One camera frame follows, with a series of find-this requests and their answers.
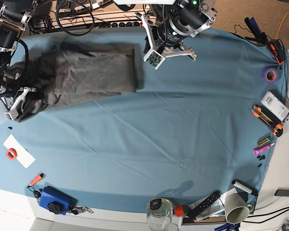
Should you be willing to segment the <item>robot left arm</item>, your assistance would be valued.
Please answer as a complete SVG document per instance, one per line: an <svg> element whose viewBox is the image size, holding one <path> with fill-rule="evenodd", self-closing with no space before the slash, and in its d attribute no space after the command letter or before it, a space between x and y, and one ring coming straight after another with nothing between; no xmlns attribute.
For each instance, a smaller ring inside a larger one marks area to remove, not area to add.
<svg viewBox="0 0 289 231"><path fill-rule="evenodd" d="M171 57L188 56L194 61L195 51L183 45L183 40L212 26L217 17L215 3L214 0L176 0L173 5L151 5L156 22L147 13L135 13L147 34L144 61L155 69Z"/></svg>

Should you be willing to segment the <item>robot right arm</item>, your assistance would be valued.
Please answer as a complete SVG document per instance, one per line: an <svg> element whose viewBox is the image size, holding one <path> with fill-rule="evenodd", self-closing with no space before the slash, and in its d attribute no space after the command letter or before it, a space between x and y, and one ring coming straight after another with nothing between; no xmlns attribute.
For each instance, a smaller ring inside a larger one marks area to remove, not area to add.
<svg viewBox="0 0 289 231"><path fill-rule="evenodd" d="M8 120L23 122L43 108L36 71L29 71L29 49L21 40L38 1L6 0L0 9L0 100Z"/></svg>

